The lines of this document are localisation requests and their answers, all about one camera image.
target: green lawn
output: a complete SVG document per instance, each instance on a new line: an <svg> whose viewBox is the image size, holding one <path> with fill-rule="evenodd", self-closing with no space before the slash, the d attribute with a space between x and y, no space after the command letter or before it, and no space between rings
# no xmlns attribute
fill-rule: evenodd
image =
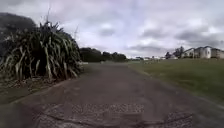
<svg viewBox="0 0 224 128"><path fill-rule="evenodd" d="M224 60L182 59L130 65L194 93L224 101Z"/></svg>

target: bush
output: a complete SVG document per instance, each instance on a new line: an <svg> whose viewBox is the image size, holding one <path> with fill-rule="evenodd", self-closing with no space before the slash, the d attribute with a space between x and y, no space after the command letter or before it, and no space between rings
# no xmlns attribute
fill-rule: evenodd
<svg viewBox="0 0 224 128"><path fill-rule="evenodd" d="M16 44L1 63L8 77L22 80L48 75L50 80L66 79L81 71L79 47L58 24L46 22L33 30L19 31L8 42Z"/></svg>
<svg viewBox="0 0 224 128"><path fill-rule="evenodd" d="M9 49L15 46L5 39L15 35L17 31L30 30L35 27L36 24L30 18L10 13L0 13L0 56L5 56Z"/></svg>

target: house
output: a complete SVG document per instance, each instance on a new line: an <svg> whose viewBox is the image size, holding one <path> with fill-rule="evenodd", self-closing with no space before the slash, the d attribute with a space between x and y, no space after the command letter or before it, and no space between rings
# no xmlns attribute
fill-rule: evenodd
<svg viewBox="0 0 224 128"><path fill-rule="evenodd" d="M191 48L181 55L182 58L220 58L224 59L224 51L210 46Z"/></svg>
<svg viewBox="0 0 224 128"><path fill-rule="evenodd" d="M169 58L169 59L176 60L176 59L178 59L178 58L177 58L175 55L173 55L173 54L172 54L172 55L170 56L170 58Z"/></svg>
<svg viewBox="0 0 224 128"><path fill-rule="evenodd" d="M136 57L135 59L136 59L136 60L144 60L143 57Z"/></svg>
<svg viewBox="0 0 224 128"><path fill-rule="evenodd" d="M144 59L145 61L146 61L146 60L150 60L150 58L149 58L149 57L144 57L143 59Z"/></svg>
<svg viewBox="0 0 224 128"><path fill-rule="evenodd" d="M153 60L159 60L160 57L158 57L158 56L152 56L152 59L153 59Z"/></svg>
<svg viewBox="0 0 224 128"><path fill-rule="evenodd" d="M160 57L160 60L165 60L166 59L166 57Z"/></svg>
<svg viewBox="0 0 224 128"><path fill-rule="evenodd" d="M187 57L194 57L194 48L188 49L184 51L184 53L181 55L182 58L187 58Z"/></svg>

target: tree line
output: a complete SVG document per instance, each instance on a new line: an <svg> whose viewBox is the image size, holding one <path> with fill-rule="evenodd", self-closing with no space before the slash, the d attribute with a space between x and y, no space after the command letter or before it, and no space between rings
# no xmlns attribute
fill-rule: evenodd
<svg viewBox="0 0 224 128"><path fill-rule="evenodd" d="M114 61L114 62L124 62L127 57L121 53L109 53L101 52L95 48L85 47L80 48L80 57L84 62L101 62L101 61Z"/></svg>

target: tree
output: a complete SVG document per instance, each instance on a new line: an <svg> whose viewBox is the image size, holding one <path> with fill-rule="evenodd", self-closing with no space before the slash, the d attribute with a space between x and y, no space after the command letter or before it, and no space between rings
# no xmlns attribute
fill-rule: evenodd
<svg viewBox="0 0 224 128"><path fill-rule="evenodd" d="M99 50L94 48L81 48L81 60L85 62L100 62L103 60L102 54Z"/></svg>
<svg viewBox="0 0 224 128"><path fill-rule="evenodd" d="M36 27L36 24L28 17L0 13L0 27L4 28L6 33L15 33L17 30L33 29Z"/></svg>
<svg viewBox="0 0 224 128"><path fill-rule="evenodd" d="M178 58L181 58L181 55L184 53L184 47L176 48L173 55L175 55Z"/></svg>
<svg viewBox="0 0 224 128"><path fill-rule="evenodd" d="M165 55L165 58L166 59L170 59L171 58L171 54L169 52L167 52L166 55Z"/></svg>
<svg viewBox="0 0 224 128"><path fill-rule="evenodd" d="M114 52L112 54L112 59L113 61L122 62L122 61L126 61L127 57L124 54Z"/></svg>
<svg viewBox="0 0 224 128"><path fill-rule="evenodd" d="M103 56L103 60L106 61L106 60L112 60L112 56L109 52L103 52L102 54Z"/></svg>

